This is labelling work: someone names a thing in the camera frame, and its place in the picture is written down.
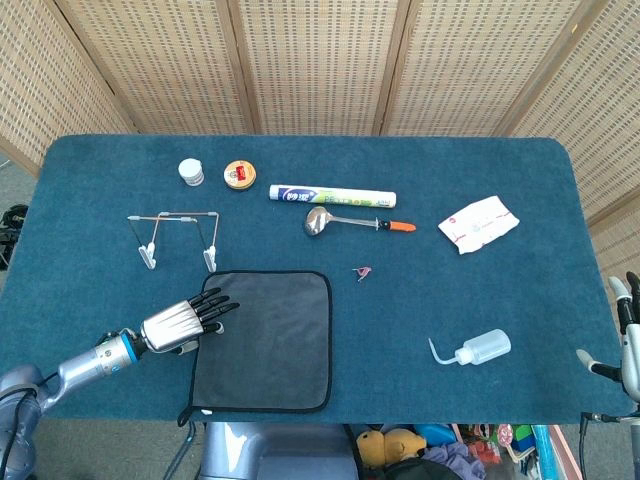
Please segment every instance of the gray floor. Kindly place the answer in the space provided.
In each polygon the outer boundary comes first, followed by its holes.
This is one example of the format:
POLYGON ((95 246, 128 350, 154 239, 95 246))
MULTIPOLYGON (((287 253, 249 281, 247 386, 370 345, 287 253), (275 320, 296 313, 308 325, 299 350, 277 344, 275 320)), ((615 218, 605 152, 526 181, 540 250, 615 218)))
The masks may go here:
MULTIPOLYGON (((34 179, 17 166, 0 168, 0 214, 16 203, 28 204, 34 187, 34 179)), ((4 276, 0 272, 0 290, 4 276)), ((603 388, 606 386, 615 388, 603 383, 603 388)), ((562 430, 577 458, 578 427, 568 425, 562 430)), ((184 429, 171 422, 45 419, 36 434, 36 473, 42 480, 162 478, 185 434, 184 429)), ((200 462, 202 439, 199 425, 194 445, 175 479, 193 478, 200 462)), ((633 478, 628 427, 590 425, 585 453, 590 479, 633 478)))

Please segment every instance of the plastic squeeze bottle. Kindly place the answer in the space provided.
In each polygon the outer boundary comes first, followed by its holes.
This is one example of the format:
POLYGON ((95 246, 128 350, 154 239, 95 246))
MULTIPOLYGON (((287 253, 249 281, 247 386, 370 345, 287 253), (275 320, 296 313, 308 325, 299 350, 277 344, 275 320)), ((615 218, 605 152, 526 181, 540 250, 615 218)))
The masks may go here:
POLYGON ((429 339, 429 346, 431 347, 433 358, 440 365, 449 365, 454 362, 458 362, 460 365, 466 365, 467 363, 480 365, 511 351, 509 337, 498 328, 467 340, 462 344, 462 348, 456 350, 455 356, 449 360, 442 360, 438 357, 431 339, 429 339))

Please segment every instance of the stuffed toy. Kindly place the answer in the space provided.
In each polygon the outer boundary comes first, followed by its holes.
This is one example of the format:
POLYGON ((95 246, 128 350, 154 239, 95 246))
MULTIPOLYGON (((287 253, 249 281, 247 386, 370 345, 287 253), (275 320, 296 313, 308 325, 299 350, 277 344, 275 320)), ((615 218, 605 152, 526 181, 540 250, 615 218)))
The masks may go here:
POLYGON ((369 468, 379 468, 407 458, 417 457, 418 450, 427 447, 420 435, 396 428, 382 434, 372 430, 361 433, 356 440, 362 463, 369 468))

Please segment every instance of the phone holder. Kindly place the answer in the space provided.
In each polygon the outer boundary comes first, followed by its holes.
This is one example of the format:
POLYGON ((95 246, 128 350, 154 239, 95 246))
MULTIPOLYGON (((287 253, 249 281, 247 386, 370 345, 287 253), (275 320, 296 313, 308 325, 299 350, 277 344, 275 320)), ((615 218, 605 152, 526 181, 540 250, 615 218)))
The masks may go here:
POLYGON ((160 212, 155 217, 130 215, 127 217, 127 220, 129 221, 131 231, 136 237, 136 240, 138 240, 138 252, 140 253, 144 264, 149 270, 154 270, 156 268, 156 259, 154 258, 154 254, 156 252, 155 241, 160 222, 182 222, 195 224, 198 231, 198 236, 200 237, 200 240, 202 242, 202 255, 204 257, 204 263, 207 266, 207 270, 209 270, 209 272, 211 273, 214 273, 216 271, 216 237, 218 235, 218 221, 220 220, 220 215, 217 212, 160 212), (213 239, 211 240, 211 245, 208 245, 205 242, 204 236, 202 234, 202 228, 200 227, 200 222, 198 222, 198 219, 194 217, 215 218, 215 224, 213 227, 213 239), (138 221, 152 221, 155 223, 153 227, 153 234, 151 235, 151 241, 146 245, 142 242, 142 240, 140 240, 140 236, 133 226, 133 223, 138 221))

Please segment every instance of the woven panel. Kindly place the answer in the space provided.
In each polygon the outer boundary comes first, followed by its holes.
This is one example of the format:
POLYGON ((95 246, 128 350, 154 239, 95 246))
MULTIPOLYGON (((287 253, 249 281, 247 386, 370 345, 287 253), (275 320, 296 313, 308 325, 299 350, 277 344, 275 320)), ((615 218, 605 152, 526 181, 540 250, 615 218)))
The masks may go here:
POLYGON ((370 135, 397 2, 243 0, 265 133, 370 135))
POLYGON ((0 136, 36 165, 61 135, 131 131, 70 34, 42 0, 0 2, 0 136))
MULTIPOLYGON (((640 211, 632 212, 592 238, 603 281, 610 275, 624 279, 631 270, 640 275, 640 211)), ((615 313, 615 297, 607 286, 609 303, 615 313)))
POLYGON ((214 0, 63 0, 148 133, 245 133, 214 0))
POLYGON ((557 138, 587 217, 640 185, 640 3, 612 0, 514 134, 557 138))
POLYGON ((386 132, 491 135, 577 4, 424 0, 386 132))

